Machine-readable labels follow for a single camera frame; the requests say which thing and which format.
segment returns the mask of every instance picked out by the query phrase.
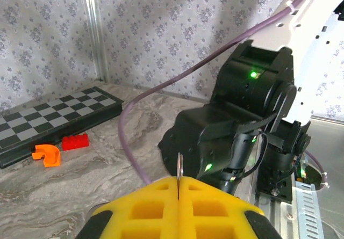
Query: yellow foam block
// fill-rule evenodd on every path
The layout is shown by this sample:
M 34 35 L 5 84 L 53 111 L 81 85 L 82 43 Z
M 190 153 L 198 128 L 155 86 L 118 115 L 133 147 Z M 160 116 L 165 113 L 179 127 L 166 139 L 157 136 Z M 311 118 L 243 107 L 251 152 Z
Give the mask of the yellow foam block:
M 100 239 L 256 239 L 254 205 L 190 177 L 167 177 L 97 209 L 113 212 Z

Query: table surface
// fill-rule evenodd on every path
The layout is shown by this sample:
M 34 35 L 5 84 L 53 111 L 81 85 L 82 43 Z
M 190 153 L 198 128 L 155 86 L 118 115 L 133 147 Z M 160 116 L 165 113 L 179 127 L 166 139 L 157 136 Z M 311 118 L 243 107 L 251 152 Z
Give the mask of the table surface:
M 129 102 L 141 91 L 96 82 L 99 88 Z M 154 94 L 139 102 L 126 119 L 125 133 L 135 158 L 152 180 L 168 175 L 157 147 L 181 110 L 202 106 L 191 100 Z M 0 170 L 1 238 L 74 238 L 95 205 L 115 200 L 144 186 L 118 139 L 118 117 L 86 133 L 90 146 L 61 151 L 61 165 L 45 168 L 28 158 Z M 254 148 L 249 166 L 255 161 Z M 235 195 L 249 199 L 250 179 Z

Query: white cable tie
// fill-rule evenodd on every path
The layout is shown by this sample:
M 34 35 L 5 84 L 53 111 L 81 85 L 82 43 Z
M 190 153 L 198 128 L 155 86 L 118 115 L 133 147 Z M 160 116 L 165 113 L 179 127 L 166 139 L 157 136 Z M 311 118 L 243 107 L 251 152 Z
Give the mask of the white cable tie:
M 329 188 L 329 184 L 328 182 L 325 182 L 325 183 L 320 183 L 320 184 L 324 184 L 327 188 Z
M 291 15 L 296 11 L 295 7 L 293 6 L 293 1 L 292 0 L 288 0 L 285 4 L 290 8 L 291 10 Z

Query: screw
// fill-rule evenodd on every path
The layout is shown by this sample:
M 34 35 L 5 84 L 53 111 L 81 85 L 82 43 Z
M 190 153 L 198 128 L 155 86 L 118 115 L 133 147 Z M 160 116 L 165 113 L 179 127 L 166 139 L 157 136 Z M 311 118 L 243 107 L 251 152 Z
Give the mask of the screw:
M 289 220 L 293 220 L 294 219 L 294 216 L 290 213 L 287 213 L 286 214 L 286 218 L 289 219 Z
M 277 196 L 277 195 L 279 195 L 279 191 L 278 190 L 275 190 L 275 189 L 272 189 L 271 190 L 271 194 L 273 195 L 273 196 Z

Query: folding chess board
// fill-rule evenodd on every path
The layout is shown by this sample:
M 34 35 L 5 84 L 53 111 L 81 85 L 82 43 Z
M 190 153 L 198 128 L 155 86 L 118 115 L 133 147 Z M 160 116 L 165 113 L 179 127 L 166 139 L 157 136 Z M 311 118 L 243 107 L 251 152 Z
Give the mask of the folding chess board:
M 0 168 L 31 156 L 35 145 L 57 144 L 120 115 L 122 102 L 93 87 L 0 118 Z

